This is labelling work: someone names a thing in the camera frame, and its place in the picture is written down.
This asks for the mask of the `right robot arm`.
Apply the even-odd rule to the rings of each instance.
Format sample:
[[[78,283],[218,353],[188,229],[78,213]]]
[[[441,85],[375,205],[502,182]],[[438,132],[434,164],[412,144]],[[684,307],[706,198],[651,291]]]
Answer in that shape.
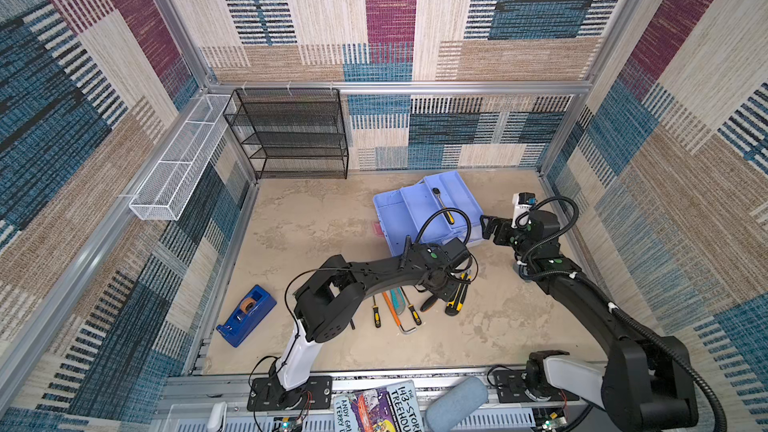
[[[519,274],[564,305],[596,339],[607,364],[593,404],[622,431],[662,431],[697,425],[697,397],[704,396],[713,428],[728,419],[714,389],[692,366],[688,348],[632,318],[560,251],[565,230],[544,210],[524,214],[526,224],[483,215],[482,236],[514,250]]]

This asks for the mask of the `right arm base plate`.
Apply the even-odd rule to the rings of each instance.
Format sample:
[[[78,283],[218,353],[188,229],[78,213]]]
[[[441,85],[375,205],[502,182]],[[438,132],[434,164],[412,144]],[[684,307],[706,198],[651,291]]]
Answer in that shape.
[[[570,403],[580,400],[579,396],[571,392],[565,392],[562,389],[556,389],[547,384],[533,391],[526,385],[524,376],[524,370],[506,367],[495,368],[490,372],[490,383],[496,390],[500,403],[562,403],[563,401]]]

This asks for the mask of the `yellow handled ratchet wrench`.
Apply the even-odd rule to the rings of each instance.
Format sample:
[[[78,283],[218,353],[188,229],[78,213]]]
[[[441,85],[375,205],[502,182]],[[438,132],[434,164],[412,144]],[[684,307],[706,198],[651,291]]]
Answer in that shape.
[[[442,210],[442,214],[443,214],[445,220],[447,221],[447,223],[449,225],[454,225],[455,224],[455,218],[454,218],[452,212],[447,209],[446,204],[444,203],[444,201],[442,199],[442,195],[441,195],[440,189],[437,188],[437,187],[433,187],[432,188],[432,193],[435,196],[436,200],[438,201],[438,204],[440,205],[440,209]]]

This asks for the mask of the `long black screwdriver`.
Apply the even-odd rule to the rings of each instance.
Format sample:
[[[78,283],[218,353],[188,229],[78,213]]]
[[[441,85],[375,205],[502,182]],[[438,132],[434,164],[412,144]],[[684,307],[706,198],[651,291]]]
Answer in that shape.
[[[412,302],[408,298],[404,288],[401,287],[400,291],[401,291],[401,293],[403,295],[403,298],[405,300],[406,306],[408,308],[408,311],[410,312],[410,315],[411,315],[415,325],[416,326],[421,326],[422,325],[422,319],[421,319],[420,315],[418,314],[418,312],[416,311],[414,305],[412,304]]]

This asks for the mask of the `blue white plastic toolbox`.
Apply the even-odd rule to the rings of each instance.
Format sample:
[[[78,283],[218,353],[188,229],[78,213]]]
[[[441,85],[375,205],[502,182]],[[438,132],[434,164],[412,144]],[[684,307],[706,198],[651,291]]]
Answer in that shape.
[[[405,238],[415,239],[422,225],[440,209],[432,188],[441,191],[446,207],[457,208],[470,218],[470,246],[482,241],[480,216],[483,211],[457,171],[429,175],[414,185],[377,194],[373,204],[390,253],[400,255]]]

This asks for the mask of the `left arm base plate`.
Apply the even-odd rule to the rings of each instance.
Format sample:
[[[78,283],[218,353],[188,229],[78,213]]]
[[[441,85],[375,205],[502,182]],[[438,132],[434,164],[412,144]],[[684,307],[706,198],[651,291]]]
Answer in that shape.
[[[246,409],[249,412],[322,410],[331,404],[333,378],[329,375],[310,376],[297,388],[287,390],[277,378],[252,380]]]

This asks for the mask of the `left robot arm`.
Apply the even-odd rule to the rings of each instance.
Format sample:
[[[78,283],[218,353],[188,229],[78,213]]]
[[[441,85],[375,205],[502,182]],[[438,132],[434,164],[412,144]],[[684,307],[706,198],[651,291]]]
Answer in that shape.
[[[448,302],[471,283],[473,256],[458,238],[444,245],[413,243],[398,256],[349,262],[337,254],[319,268],[303,272],[306,281],[285,294],[294,327],[274,374],[292,391],[307,380],[322,345],[343,332],[368,298],[414,286]]]

